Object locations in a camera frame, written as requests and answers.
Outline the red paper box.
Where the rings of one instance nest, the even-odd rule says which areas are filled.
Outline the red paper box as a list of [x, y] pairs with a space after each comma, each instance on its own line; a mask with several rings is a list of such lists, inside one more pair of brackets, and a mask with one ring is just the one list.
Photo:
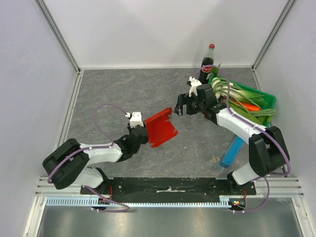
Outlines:
[[172, 113], [173, 109], [169, 107], [145, 120], [149, 143], [152, 148], [159, 147], [178, 134], [170, 121], [169, 116]]

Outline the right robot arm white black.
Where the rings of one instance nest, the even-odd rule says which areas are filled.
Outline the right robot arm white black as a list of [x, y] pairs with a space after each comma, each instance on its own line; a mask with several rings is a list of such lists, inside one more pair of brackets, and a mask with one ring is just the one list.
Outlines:
[[240, 137], [249, 149], [248, 163], [228, 174], [227, 191], [238, 194], [244, 184], [274, 174], [277, 169], [289, 167], [289, 154], [281, 130], [251, 122], [224, 102], [218, 102], [211, 85], [192, 85], [188, 93], [178, 95], [174, 112], [204, 114], [207, 120], [224, 127]]

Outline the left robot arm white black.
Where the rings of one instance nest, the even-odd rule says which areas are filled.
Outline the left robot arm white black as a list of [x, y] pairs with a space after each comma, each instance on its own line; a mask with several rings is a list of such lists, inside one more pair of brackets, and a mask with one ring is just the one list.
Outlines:
[[91, 166], [128, 160], [149, 141], [145, 125], [129, 127], [128, 131], [127, 135], [108, 144], [88, 145], [75, 138], [68, 139], [42, 162], [48, 174], [47, 182], [58, 190], [72, 184], [87, 185], [97, 194], [104, 194], [108, 190], [106, 176], [101, 169]]

